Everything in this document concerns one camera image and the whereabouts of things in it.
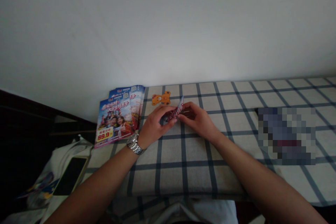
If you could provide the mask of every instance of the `phone screen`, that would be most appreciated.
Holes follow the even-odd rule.
[[[53,195],[70,195],[76,186],[78,177],[87,162],[87,158],[73,157],[68,164],[61,180],[59,181]]]

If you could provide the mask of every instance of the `hand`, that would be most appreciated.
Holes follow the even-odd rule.
[[[183,104],[182,113],[177,116],[181,122],[187,124],[198,135],[214,142],[222,135],[212,122],[208,113],[193,102]]]
[[[177,119],[171,120],[164,126],[160,124],[161,117],[174,109],[176,109],[176,107],[160,105],[147,117],[138,138],[138,145],[141,149],[146,149],[174,126]]]

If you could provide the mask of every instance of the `table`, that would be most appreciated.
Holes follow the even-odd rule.
[[[141,126],[156,108],[152,95],[170,91],[172,106],[194,102],[243,150],[283,177],[315,206],[336,204],[336,77],[210,82],[146,88]],[[316,108],[316,165],[284,166],[257,143],[259,107]],[[84,179],[126,140],[95,149]],[[245,200],[237,177],[216,149],[179,121],[139,157],[110,206],[119,220],[143,219],[183,196]]]

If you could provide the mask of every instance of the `person's right hand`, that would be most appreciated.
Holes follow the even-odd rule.
[[[183,113],[177,118],[192,128],[198,135],[213,142],[222,133],[216,128],[208,113],[193,102],[183,104]]]

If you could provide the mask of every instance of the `smartphone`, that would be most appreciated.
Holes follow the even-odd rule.
[[[70,195],[78,184],[81,182],[84,175],[89,158],[82,156],[73,157],[61,179],[59,180],[57,187],[53,193],[56,196]]]

